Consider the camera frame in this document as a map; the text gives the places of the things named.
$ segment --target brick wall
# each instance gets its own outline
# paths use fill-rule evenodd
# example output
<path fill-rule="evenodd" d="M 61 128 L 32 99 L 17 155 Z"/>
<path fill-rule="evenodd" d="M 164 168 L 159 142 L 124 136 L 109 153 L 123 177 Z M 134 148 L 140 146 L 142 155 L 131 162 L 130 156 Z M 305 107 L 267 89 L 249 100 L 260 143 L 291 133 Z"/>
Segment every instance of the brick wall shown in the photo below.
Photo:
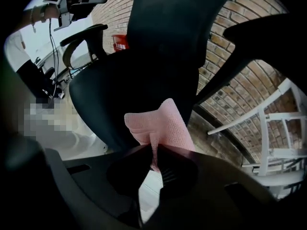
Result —
<path fill-rule="evenodd" d="M 132 9 L 133 0 L 108 0 L 107 4 L 97 6 L 93 12 L 94 23 L 108 25 L 104 31 L 104 49 L 113 52 L 112 35 L 125 34 Z M 216 17 L 211 29 L 211 39 L 207 47 L 207 61 L 200 68 L 199 90 L 215 75 L 225 63 L 235 46 L 223 38 L 225 28 L 271 14 L 285 13 L 278 0 L 228 0 Z M 270 96 L 284 77 L 262 60 L 251 62 L 241 71 L 230 85 L 222 88 L 202 106 L 223 124 L 229 123 L 248 112 Z M 295 111 L 292 93 L 272 103 L 266 113 Z M 288 122 L 294 147 L 301 146 L 299 124 Z M 254 116 L 233 128 L 231 132 L 247 148 L 251 156 L 259 161 L 261 152 L 260 120 Z M 270 122 L 271 147 L 286 147 L 286 137 L 281 122 Z"/>

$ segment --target person's arm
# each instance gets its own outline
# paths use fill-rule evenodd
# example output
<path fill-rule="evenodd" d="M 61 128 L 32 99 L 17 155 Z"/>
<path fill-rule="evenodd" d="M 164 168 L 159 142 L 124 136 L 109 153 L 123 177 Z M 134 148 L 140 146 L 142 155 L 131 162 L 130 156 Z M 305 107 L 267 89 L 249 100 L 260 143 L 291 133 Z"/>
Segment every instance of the person's arm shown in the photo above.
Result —
<path fill-rule="evenodd" d="M 39 22 L 42 20 L 41 16 L 40 16 L 40 11 L 41 11 L 42 6 L 39 7 L 35 7 L 33 9 L 33 22 Z M 23 15 L 21 17 L 20 22 L 18 23 L 17 27 L 15 28 L 15 32 L 19 31 L 20 29 L 26 27 L 27 25 L 31 25 L 32 21 L 31 21 L 31 10 L 25 10 L 23 12 Z M 56 5 L 54 4 L 49 4 L 45 10 L 45 17 L 44 19 L 51 19 L 51 18 L 55 18 L 57 19 L 59 17 L 59 10 L 57 8 Z"/>

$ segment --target pink cloth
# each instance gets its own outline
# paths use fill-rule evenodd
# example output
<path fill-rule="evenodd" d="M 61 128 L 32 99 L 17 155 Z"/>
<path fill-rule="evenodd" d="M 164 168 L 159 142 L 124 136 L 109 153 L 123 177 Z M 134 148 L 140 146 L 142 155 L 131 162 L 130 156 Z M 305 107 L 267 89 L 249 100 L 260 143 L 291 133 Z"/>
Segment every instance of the pink cloth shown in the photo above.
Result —
<path fill-rule="evenodd" d="M 191 136 L 173 99 L 165 100 L 155 111 L 125 114 L 125 124 L 141 145 L 151 144 L 153 148 L 152 168 L 155 171 L 159 171 L 157 166 L 158 144 L 195 151 Z"/>

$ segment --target floor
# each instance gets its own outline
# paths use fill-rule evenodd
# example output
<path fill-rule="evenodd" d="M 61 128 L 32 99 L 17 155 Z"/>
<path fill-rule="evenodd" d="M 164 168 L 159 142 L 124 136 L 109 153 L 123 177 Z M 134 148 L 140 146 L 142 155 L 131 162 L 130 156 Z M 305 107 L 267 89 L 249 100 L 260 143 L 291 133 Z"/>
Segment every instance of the floor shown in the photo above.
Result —
<path fill-rule="evenodd" d="M 56 149 L 63 160 L 103 155 L 112 152 L 107 148 L 82 121 L 73 107 L 68 87 L 62 84 L 64 98 L 54 101 L 54 108 L 44 109 L 39 106 L 31 108 L 28 120 L 30 131 L 35 131 L 36 139 L 43 147 Z M 222 158 L 233 164 L 242 164 L 242 155 L 227 139 L 218 134 L 208 136 L 207 131 L 212 129 L 205 120 L 192 113 L 188 130 L 191 134 L 196 151 L 199 153 Z M 159 204 L 159 192 L 163 187 L 161 175 L 150 171 L 139 189 L 141 214 L 145 222 L 153 214 Z"/>

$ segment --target mesh backrest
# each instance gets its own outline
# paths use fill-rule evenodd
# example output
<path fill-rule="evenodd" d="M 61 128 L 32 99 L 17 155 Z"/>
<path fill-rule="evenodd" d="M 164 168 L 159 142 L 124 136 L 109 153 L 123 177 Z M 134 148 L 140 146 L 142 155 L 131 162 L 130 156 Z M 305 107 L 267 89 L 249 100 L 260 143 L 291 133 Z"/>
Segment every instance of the mesh backrest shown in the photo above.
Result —
<path fill-rule="evenodd" d="M 226 1 L 134 0 L 127 33 L 129 47 L 201 67 L 210 29 Z"/>

